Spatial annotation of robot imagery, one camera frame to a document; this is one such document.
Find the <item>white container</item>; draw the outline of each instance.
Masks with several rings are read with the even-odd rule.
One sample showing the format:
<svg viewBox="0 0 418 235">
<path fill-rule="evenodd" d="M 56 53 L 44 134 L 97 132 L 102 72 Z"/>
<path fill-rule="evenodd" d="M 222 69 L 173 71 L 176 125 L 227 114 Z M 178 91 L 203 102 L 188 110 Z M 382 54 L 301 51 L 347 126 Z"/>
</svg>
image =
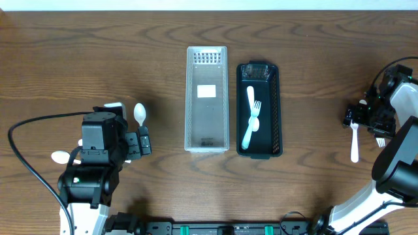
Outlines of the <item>white container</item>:
<svg viewBox="0 0 418 235">
<path fill-rule="evenodd" d="M 184 149 L 223 153 L 229 149 L 228 62 L 225 46 L 187 49 Z"/>
</svg>

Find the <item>wooden tabletop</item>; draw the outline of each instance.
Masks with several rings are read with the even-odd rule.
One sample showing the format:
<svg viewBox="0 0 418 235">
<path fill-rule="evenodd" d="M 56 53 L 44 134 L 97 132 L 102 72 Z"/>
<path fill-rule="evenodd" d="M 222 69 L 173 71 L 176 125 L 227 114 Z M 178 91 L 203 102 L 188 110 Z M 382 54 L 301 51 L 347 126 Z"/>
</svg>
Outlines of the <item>wooden tabletop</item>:
<svg viewBox="0 0 418 235">
<path fill-rule="evenodd" d="M 147 109 L 153 153 L 120 172 L 111 214 L 175 221 L 277 221 L 313 217 L 371 180 L 381 151 L 365 129 L 361 161 L 349 159 L 342 128 L 388 62 L 418 54 L 416 12 L 4 12 L 0 18 L 0 234 L 58 234 L 59 205 L 19 162 L 8 128 L 28 118 L 90 111 L 123 102 Z M 226 46 L 231 148 L 184 151 L 188 46 Z M 263 59 L 281 71 L 284 153 L 267 161 L 236 153 L 236 66 Z M 416 62 L 403 63 L 418 69 Z M 39 121 L 14 133 L 16 145 L 55 188 L 82 117 Z M 415 234 L 418 210 L 385 219 L 392 234 Z"/>
</svg>

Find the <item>white paper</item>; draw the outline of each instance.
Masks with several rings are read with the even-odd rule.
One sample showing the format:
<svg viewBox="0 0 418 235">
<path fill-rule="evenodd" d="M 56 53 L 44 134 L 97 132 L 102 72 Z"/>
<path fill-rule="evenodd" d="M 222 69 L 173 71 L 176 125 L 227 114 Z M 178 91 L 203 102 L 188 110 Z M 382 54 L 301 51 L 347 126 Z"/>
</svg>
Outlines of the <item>white paper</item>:
<svg viewBox="0 0 418 235">
<path fill-rule="evenodd" d="M 197 98 L 215 98 L 216 86 L 215 85 L 198 85 L 197 86 Z"/>
</svg>

